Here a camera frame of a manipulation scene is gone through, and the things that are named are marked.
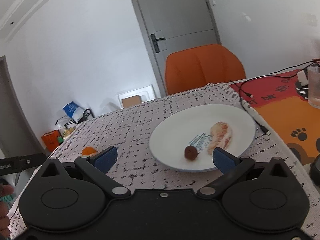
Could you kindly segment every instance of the blue gripper pad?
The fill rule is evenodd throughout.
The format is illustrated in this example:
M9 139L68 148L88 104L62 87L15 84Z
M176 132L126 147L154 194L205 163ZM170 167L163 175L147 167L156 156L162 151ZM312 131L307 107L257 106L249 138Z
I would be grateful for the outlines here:
M107 173L118 159L118 151L116 147L110 146L97 155L90 158L89 162L95 166L99 171Z
M239 158L233 156L220 147L216 147L214 149L212 159L214 165L216 165L223 174L232 170L240 163Z

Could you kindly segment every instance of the brown round fruit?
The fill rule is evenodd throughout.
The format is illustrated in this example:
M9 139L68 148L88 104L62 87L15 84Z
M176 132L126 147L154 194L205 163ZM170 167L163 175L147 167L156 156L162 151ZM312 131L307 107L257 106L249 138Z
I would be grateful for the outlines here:
M189 145L184 149L184 156L186 159L194 161L198 156L198 151L195 147Z

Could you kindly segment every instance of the plate rim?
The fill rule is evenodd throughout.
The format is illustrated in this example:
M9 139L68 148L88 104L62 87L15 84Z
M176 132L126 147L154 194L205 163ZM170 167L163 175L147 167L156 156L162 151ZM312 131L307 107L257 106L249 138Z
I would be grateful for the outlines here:
M253 133L252 140L251 140L249 146L248 146L242 153L239 154L239 156L241 156L241 155L251 146L251 144L252 144L252 142L253 142L253 140L254 140L254 136L255 136L255 134L256 134L256 132L255 132L256 126L255 126L255 122L254 122L253 117L252 117L251 115L249 115L249 113L248 113L247 111L245 111L245 110L243 110L243 109L241 109L241 108L239 108L239 107L236 107L236 106L224 105L224 104L205 104L205 105L199 105L199 106L212 106L212 105L214 105L214 106L234 107L234 108L237 108L237 109L245 112L245 114L247 114L247 115L250 117L250 119L251 119L251 121L252 121L252 123L253 123L253 126L254 126L254 133ZM151 150L151 147L150 147L151 137L152 137L154 131L157 129L157 127L158 127L159 125L161 125L164 121L168 120L170 117L174 116L174 115L177 114L177 113L180 113L180 112L182 112L182 111L185 111L185 110L188 110L188 109L191 109L191 108L194 108L194 107L199 107L199 106L192 106L192 107L183 109L183 110L181 110L181 111L178 111L178 112L170 115L168 118L162 120L162 121L156 126L156 128L152 131L152 133L151 133L151 135L150 135L150 137L149 137L148 148L149 148L149 150L150 150L150 153L152 154L152 156L153 156L159 163L161 163L162 165L170 168L171 170L181 171L181 172L189 172L189 173L201 173L201 172L207 172L207 171L215 171L215 170L218 169L217 167L213 167L213 168L203 169L203 170L187 170L187 169L180 169L180 168L172 167L172 166L169 166L169 165L163 163L162 161L160 161L160 160L153 154L153 152L152 152L152 150Z

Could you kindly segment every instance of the brown cardboard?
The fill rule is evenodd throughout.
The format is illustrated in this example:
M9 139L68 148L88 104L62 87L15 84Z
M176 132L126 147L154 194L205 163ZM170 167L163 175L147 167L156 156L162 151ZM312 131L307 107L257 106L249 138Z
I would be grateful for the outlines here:
M130 107L130 106L136 106L142 102L140 96L124 98L121 101L124 108Z

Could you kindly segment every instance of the cup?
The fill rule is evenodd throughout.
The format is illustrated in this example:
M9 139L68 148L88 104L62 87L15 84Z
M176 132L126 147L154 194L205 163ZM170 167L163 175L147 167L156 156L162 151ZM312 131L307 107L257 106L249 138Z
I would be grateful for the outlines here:
M308 102L315 108L320 108L320 67L308 67Z

